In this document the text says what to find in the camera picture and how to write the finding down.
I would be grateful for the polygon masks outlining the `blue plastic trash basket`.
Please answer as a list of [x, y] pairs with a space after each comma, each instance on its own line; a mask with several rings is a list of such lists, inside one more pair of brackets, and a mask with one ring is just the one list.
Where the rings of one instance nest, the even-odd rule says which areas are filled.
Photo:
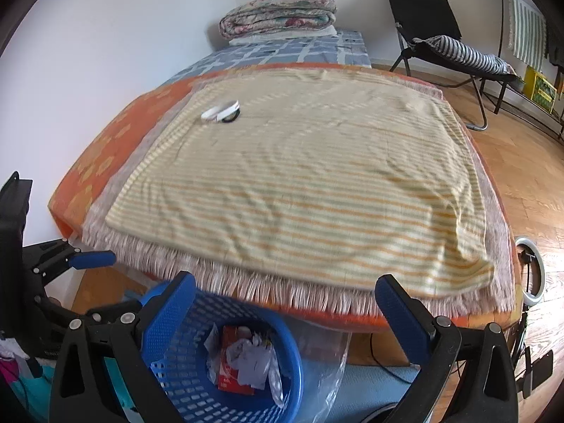
[[150, 367], [184, 422], [293, 422], [303, 395], [297, 343], [271, 310], [194, 288]]

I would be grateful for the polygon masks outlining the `striped cushion on chair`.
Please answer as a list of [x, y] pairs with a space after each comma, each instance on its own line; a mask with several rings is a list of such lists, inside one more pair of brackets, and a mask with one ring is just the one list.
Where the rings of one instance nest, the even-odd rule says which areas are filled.
[[513, 67], [499, 56], [484, 54], [448, 35], [435, 35], [426, 39], [415, 37], [413, 44], [417, 47], [426, 46], [444, 60], [481, 74], [515, 75]]

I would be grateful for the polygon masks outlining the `red cigarette box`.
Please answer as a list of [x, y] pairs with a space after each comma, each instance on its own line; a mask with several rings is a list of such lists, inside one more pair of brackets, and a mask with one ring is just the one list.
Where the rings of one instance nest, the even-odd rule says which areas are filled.
[[241, 335], [237, 330], [237, 326], [222, 327], [217, 388], [221, 392], [254, 395], [254, 389], [250, 385], [241, 385], [238, 382], [239, 369], [231, 365], [242, 352], [242, 340], [251, 339], [249, 330], [244, 330]]

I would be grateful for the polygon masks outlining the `black hair band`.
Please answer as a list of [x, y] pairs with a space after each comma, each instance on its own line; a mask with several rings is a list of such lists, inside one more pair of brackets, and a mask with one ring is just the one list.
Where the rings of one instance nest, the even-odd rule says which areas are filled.
[[240, 111], [237, 110], [236, 112], [232, 113], [231, 115], [223, 118], [221, 120], [221, 123], [231, 123], [234, 122], [234, 120], [236, 120], [238, 117], [240, 116]]

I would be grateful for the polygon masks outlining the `black folding chair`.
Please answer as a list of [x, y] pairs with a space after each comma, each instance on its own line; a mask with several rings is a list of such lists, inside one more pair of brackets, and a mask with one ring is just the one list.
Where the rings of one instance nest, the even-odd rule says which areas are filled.
[[467, 129], [483, 132], [488, 129], [486, 108], [477, 81], [494, 81], [506, 88], [517, 74], [499, 55], [485, 54], [463, 42], [454, 12], [448, 0], [388, 0], [399, 38], [400, 54], [390, 70], [404, 66], [411, 73], [409, 60], [420, 59], [446, 68], [468, 79], [459, 85], [471, 84], [477, 97], [483, 122], [469, 123]]

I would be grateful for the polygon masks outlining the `yellow striped blanket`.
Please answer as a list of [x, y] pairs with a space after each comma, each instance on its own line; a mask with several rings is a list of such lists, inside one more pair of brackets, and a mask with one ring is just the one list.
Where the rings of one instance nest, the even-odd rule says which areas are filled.
[[367, 71], [216, 80], [164, 128], [105, 220], [271, 276], [368, 290], [390, 273], [418, 296], [456, 295], [494, 275], [463, 132], [443, 99]]

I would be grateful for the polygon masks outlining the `clear plastic bag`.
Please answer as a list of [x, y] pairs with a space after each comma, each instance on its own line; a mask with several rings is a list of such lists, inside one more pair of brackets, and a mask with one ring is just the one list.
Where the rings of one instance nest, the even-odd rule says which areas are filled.
[[[292, 317], [258, 310], [259, 317], [224, 319], [202, 335], [197, 364], [207, 378], [204, 387], [214, 408], [211, 422], [323, 422], [337, 398], [351, 335], [326, 330]], [[248, 327], [272, 344], [281, 372], [284, 406], [272, 399], [270, 388], [234, 392], [221, 388], [220, 357], [223, 329]]]

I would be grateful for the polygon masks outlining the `white tissue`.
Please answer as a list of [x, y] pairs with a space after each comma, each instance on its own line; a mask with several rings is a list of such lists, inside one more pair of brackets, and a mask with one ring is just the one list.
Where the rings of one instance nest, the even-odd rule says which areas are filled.
[[227, 365], [237, 372], [237, 384], [263, 390], [269, 383], [272, 390], [279, 389], [279, 370], [275, 349], [270, 340], [254, 335], [242, 338], [227, 347]]

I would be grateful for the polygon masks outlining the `blue checked bedsheet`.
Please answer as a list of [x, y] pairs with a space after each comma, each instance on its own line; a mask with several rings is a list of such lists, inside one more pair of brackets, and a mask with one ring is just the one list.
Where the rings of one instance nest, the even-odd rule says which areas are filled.
[[269, 40], [226, 47], [203, 57], [164, 82], [168, 85], [202, 74], [274, 63], [329, 63], [371, 67], [362, 34], [337, 30], [336, 35]]

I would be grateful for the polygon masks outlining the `striped towel on rack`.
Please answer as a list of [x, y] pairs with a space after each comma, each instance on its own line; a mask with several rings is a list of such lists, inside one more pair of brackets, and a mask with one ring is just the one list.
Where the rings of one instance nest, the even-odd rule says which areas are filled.
[[509, 0], [509, 48], [527, 66], [542, 71], [547, 44], [547, 23], [533, 0]]

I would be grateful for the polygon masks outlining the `folded floral quilt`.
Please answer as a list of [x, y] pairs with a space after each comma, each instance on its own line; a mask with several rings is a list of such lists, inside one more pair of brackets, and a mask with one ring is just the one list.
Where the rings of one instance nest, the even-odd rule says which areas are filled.
[[273, 32], [316, 31], [333, 26], [335, 0], [252, 0], [228, 12], [219, 22], [224, 39]]

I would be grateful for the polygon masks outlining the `yellow crate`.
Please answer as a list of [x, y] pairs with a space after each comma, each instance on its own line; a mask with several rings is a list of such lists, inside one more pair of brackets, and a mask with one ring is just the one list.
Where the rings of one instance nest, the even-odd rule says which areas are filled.
[[523, 95], [545, 112], [552, 113], [556, 102], [556, 87], [531, 66], [527, 67], [524, 82]]

